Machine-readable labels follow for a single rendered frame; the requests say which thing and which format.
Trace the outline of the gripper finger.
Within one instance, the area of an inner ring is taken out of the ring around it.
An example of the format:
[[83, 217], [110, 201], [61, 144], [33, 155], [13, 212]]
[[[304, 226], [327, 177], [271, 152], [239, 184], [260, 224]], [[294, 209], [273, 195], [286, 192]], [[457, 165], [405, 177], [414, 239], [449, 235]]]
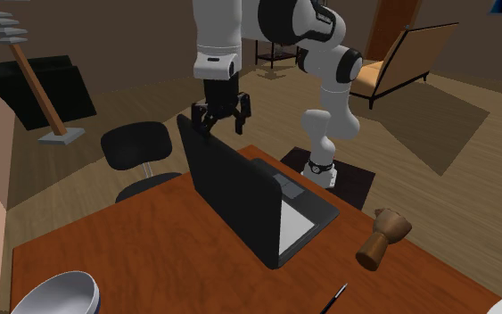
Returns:
[[234, 108], [233, 116], [235, 117], [235, 133], [241, 135], [243, 133], [243, 125], [246, 119], [251, 116], [251, 99], [246, 93], [239, 93], [237, 95], [237, 103], [240, 109]]
[[214, 103], [193, 103], [191, 121], [199, 134], [210, 137], [211, 129], [218, 122], [218, 106]]

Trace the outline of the brown wooden door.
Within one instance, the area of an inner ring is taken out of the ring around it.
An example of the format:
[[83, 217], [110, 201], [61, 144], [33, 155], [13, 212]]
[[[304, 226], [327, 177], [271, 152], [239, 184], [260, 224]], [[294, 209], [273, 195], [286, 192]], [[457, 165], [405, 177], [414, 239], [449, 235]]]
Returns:
[[412, 28], [422, 0], [378, 0], [365, 58], [381, 61], [389, 52], [399, 33]]

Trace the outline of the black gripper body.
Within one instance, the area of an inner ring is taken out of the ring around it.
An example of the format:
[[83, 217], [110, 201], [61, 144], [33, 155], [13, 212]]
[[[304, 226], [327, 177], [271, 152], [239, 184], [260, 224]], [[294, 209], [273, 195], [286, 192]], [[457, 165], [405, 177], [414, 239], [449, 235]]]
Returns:
[[239, 73], [229, 80], [203, 80], [205, 100], [207, 104], [204, 118], [206, 120], [222, 120], [227, 117], [239, 117], [236, 109], [239, 103]]

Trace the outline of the dark small side table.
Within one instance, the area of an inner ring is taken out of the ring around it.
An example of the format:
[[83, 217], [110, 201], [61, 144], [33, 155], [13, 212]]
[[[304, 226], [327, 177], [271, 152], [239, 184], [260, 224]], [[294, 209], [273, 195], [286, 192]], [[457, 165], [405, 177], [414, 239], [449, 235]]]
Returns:
[[294, 63], [297, 63], [299, 53], [300, 48], [296, 45], [281, 45], [258, 40], [254, 43], [254, 63], [269, 62], [271, 69], [274, 68], [274, 62], [277, 61], [294, 59]]

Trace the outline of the black cabinet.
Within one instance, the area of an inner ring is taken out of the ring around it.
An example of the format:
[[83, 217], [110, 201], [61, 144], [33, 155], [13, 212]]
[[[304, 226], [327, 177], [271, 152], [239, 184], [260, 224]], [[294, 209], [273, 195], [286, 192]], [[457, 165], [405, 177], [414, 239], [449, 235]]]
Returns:
[[[78, 67], [67, 55], [32, 58], [29, 65], [62, 121], [96, 115]], [[17, 62], [0, 62], [0, 97], [27, 130], [49, 125]]]

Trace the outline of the black open laptop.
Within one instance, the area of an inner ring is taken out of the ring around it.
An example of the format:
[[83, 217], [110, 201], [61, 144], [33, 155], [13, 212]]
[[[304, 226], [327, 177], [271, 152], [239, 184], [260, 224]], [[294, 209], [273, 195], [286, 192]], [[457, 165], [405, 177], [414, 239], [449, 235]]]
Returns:
[[282, 267], [339, 210], [261, 158], [248, 160], [177, 115], [195, 190], [269, 269]]

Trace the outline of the brown wooden desk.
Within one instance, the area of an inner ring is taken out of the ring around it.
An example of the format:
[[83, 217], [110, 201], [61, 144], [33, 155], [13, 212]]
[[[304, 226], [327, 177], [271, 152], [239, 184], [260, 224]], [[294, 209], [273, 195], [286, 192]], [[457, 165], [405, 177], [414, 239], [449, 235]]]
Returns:
[[498, 296], [402, 240], [375, 272], [355, 254], [373, 221], [323, 188], [339, 216], [271, 270], [198, 195], [189, 174], [14, 248], [11, 305], [47, 278], [89, 273], [100, 314], [486, 314]]

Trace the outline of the brown wooden goblet-shaped object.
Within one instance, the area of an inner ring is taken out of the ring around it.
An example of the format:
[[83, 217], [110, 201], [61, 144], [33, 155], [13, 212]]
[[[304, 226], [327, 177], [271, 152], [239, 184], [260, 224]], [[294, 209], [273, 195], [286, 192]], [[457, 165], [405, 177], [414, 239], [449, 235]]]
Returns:
[[412, 229], [411, 223], [388, 208], [376, 209], [373, 233], [356, 252], [357, 262], [369, 271], [376, 271], [387, 247], [402, 240]]

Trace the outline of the brown rug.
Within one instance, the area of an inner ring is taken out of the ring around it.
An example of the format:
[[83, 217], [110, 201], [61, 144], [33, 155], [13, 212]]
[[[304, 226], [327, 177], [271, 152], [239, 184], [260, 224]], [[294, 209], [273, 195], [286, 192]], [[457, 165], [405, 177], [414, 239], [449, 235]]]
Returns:
[[377, 100], [350, 98], [351, 111], [381, 123], [433, 172], [443, 175], [489, 116], [426, 83], [414, 82]]

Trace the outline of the wooden pole lamp grey base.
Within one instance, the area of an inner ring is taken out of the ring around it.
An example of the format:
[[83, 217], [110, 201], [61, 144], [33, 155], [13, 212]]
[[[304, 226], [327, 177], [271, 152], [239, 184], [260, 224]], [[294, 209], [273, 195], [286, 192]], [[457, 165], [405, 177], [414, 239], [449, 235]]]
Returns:
[[11, 13], [0, 11], [0, 44], [8, 45], [11, 49], [15, 61], [52, 129], [50, 133], [40, 137], [37, 141], [41, 145], [68, 145], [82, 136], [85, 130], [83, 128], [66, 128], [64, 126], [35, 72], [31, 68], [28, 59], [21, 50], [20, 43], [28, 41], [25, 37], [21, 37], [21, 35], [25, 35], [28, 32], [25, 29], [17, 29], [16, 26], [20, 23], [17, 20], [13, 20], [12, 17]]

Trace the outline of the black pen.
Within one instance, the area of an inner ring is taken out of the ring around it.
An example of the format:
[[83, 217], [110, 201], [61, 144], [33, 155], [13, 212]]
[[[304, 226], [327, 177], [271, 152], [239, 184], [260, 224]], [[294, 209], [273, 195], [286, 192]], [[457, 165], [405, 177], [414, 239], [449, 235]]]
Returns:
[[326, 314], [327, 311], [329, 311], [334, 303], [338, 300], [338, 298], [340, 297], [340, 295], [345, 291], [346, 287], [348, 286], [348, 283], [342, 285], [338, 291], [336, 292], [336, 294], [331, 298], [331, 300], [324, 306], [324, 308], [320, 311], [319, 314]]

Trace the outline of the white bowl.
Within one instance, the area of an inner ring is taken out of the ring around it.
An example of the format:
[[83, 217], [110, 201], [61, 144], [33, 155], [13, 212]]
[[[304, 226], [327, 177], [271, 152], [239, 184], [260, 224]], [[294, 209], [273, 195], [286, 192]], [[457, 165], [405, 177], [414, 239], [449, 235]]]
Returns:
[[101, 295], [84, 271], [68, 271], [32, 289], [11, 314], [99, 314]]

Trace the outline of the black office chair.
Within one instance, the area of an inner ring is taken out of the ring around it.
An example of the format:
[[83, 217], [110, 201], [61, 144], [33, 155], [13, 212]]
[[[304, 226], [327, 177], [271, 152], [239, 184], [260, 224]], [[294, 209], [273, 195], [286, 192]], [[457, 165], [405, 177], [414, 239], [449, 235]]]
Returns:
[[128, 170], [142, 166], [144, 170], [145, 178], [121, 190], [115, 203], [181, 176], [178, 172], [152, 172], [151, 161], [164, 160], [172, 153], [168, 129], [161, 122], [140, 121], [114, 128], [102, 135], [100, 143], [111, 168]]

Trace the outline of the dark robot stand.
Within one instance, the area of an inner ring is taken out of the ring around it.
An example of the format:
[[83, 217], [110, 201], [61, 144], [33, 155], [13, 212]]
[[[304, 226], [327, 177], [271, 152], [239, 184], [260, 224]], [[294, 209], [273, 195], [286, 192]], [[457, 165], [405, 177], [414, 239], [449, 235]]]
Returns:
[[[310, 151], [295, 146], [281, 159], [281, 163], [297, 172], [302, 172], [309, 156]], [[335, 185], [327, 191], [361, 211], [375, 173], [337, 160], [334, 161], [334, 167], [337, 170]]]

